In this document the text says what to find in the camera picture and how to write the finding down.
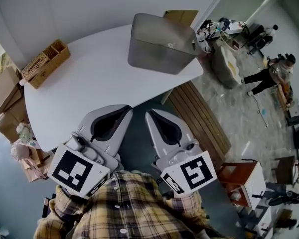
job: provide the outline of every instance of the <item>chair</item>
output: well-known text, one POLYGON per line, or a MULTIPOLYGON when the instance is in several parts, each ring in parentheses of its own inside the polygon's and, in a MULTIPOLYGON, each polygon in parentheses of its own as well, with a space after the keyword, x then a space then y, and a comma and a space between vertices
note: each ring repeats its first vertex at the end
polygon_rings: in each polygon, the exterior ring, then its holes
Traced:
POLYGON ((254 210, 266 191, 263 169, 259 162, 223 163, 217 176, 231 202, 236 205, 254 210))
POLYGON ((296 164, 295 156, 276 158, 278 166, 273 169, 276 173, 277 183, 293 185, 298 179, 298 165, 296 164))
POLYGON ((255 211, 248 213, 246 208, 243 208, 238 216, 246 231, 256 231, 259 236, 263 236, 270 230, 272 222, 270 206, 258 205, 255 211))
POLYGON ((261 33, 265 32, 265 29, 262 25, 258 26, 255 31, 253 31, 251 34, 248 36, 248 41, 243 45, 243 47, 247 44, 252 42, 258 35, 261 33))

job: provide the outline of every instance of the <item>concrete floor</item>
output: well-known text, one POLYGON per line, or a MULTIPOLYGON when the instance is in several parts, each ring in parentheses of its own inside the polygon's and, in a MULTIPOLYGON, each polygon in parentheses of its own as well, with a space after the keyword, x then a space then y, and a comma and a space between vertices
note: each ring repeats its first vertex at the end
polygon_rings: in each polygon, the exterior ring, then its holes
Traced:
MULTIPOLYGON (((241 77, 256 74, 264 67, 259 53, 251 56, 247 55, 246 51, 244 47, 236 55, 241 77)), ((286 127, 285 115, 273 98, 271 89, 255 95, 261 111, 265 112, 264 119, 268 124, 268 128, 265 128, 264 121, 257 113, 256 100, 246 94, 259 83, 243 84, 235 89, 225 88, 215 77, 211 61, 204 59, 200 62, 204 74, 194 79, 193 83, 216 115, 232 144, 226 161, 255 159, 261 163, 265 179, 275 182, 275 175, 271 170, 277 166, 274 159, 296 155, 297 151, 293 143, 293 129, 286 127)))
MULTIPOLYGON (((145 124, 145 111, 156 108, 173 112, 172 108, 162 106, 160 97, 134 108, 134 116, 119 151, 125 170, 140 170, 158 175, 151 167, 155 150, 150 144, 150 135, 145 124)), ((33 237, 36 222, 42 215, 43 199, 50 197, 56 184, 48 180, 28 183, 19 164, 10 156, 10 143, 0 134, 0 226, 10 231, 13 239, 33 237)), ((160 189, 168 189, 161 183, 160 189)), ((223 235, 244 238, 241 228, 236 227, 238 215, 230 204, 224 188, 219 181, 201 189, 202 205, 210 216, 211 225, 223 235)))

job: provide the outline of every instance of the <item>white table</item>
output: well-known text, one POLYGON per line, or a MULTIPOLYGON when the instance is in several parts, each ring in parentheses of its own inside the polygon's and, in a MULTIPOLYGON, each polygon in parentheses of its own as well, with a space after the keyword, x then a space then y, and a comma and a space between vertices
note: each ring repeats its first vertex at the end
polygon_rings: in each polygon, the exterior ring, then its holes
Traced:
MULTIPOLYGON (((242 25, 246 25, 246 24, 242 21, 236 21, 234 23, 230 23, 229 24, 230 29, 226 29, 225 33, 228 33, 228 34, 241 33, 244 29, 244 27, 242 25)), ((215 27, 211 27, 210 32, 211 33, 215 32, 215 27)), ((197 37, 198 41, 203 41, 203 40, 205 40, 205 38, 206 38, 205 36, 207 36, 207 35, 208 35, 208 31, 206 29, 203 32, 201 32, 199 35, 197 34, 196 37, 197 37)), ((212 38, 217 38, 217 37, 220 37, 220 30, 218 30, 218 29, 216 30, 215 35, 212 38)))
POLYGON ((253 210, 258 206, 261 198, 253 197, 253 195, 263 195, 266 191, 266 183, 263 175, 263 169, 260 162, 257 162, 253 172, 242 187, 248 206, 253 210))
POLYGON ((265 213, 263 214, 262 218, 256 224, 256 230, 260 236, 266 233, 265 230, 267 230, 270 227, 271 221, 271 208, 268 207, 265 213))
POLYGON ((65 142, 90 111, 124 104, 135 107, 203 74, 194 59, 178 75, 128 64, 131 25, 70 43, 71 57, 39 89, 24 86, 27 113, 44 151, 65 142))

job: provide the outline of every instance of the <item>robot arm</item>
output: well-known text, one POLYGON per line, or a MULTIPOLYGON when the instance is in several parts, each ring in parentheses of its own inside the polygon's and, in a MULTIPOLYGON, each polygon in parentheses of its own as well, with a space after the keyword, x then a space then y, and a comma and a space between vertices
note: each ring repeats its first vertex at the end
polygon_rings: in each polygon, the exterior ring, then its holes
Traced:
POLYGON ((176 194, 190 195, 217 178, 208 151, 201 150, 182 119, 151 109, 145 120, 158 157, 154 167, 176 194))
MULTIPOLYGON (((70 194, 91 197, 114 171, 122 170, 116 157, 132 116, 126 105, 88 113, 78 131, 57 148, 48 176, 70 194)), ((154 109, 145 118, 158 157, 154 167, 176 194, 190 195, 217 178, 208 152, 183 120, 154 109)))
POLYGON ((91 197, 115 170, 123 168, 117 155, 132 116, 126 105, 88 113, 78 131, 58 146, 48 176, 70 194, 91 197))

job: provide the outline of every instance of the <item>cardboard box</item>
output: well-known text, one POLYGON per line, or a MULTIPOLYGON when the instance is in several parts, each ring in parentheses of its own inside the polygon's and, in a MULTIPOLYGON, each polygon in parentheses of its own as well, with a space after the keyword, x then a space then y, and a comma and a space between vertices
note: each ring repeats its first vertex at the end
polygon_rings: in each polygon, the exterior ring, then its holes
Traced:
POLYGON ((14 103, 7 112, 0 114, 0 132, 10 142, 15 142, 19 139, 16 127, 20 122, 30 123, 26 113, 24 97, 14 103))
MULTIPOLYGON (((39 167, 39 170, 41 171, 41 173, 43 175, 47 175, 53 157, 54 157, 54 154, 52 151, 42 152, 41 158, 42 158, 43 164, 39 167)), ((40 179, 36 176, 36 174, 34 173, 34 171, 32 169, 25 169, 22 164, 21 164, 21 168, 23 169, 29 182, 33 182, 33 181, 40 179)))
MULTIPOLYGON (((34 160, 35 164, 37 165, 37 167, 41 166, 42 165, 42 150, 41 149, 36 149, 34 147, 30 147, 30 146, 27 146, 29 148, 29 152, 30 152, 30 158, 34 160)), ((30 169, 29 165, 27 165, 25 163, 24 160, 21 161, 22 164, 23 164, 23 168, 26 170, 26 169, 30 169)))
POLYGON ((0 74, 0 114, 9 108, 7 105, 19 90, 18 82, 17 72, 12 67, 6 68, 0 74))

